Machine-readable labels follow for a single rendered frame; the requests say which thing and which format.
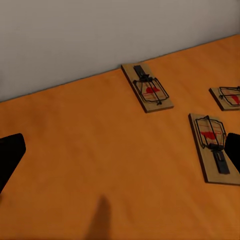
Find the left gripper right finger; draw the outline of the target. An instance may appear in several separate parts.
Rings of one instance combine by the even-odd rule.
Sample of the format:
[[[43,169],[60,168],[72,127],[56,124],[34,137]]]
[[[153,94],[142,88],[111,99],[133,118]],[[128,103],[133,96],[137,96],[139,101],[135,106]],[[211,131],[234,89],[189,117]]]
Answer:
[[[240,134],[229,133],[225,141],[224,150],[240,172]]]

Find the mousetrap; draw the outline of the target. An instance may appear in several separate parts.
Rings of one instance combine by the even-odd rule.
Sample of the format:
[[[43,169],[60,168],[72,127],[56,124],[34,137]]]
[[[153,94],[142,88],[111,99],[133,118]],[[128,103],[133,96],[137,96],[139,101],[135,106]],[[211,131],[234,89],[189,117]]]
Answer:
[[[147,114],[175,107],[147,62],[122,64],[121,69]]]
[[[206,184],[240,186],[240,172],[226,154],[227,139],[218,116],[188,115]]]
[[[240,86],[211,87],[209,92],[221,111],[240,111]]]

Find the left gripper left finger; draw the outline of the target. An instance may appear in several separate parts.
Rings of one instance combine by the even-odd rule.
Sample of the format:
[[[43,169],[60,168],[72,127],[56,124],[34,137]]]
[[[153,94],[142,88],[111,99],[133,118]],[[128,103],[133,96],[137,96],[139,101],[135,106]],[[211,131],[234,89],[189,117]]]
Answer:
[[[0,139],[0,193],[26,152],[21,133]]]

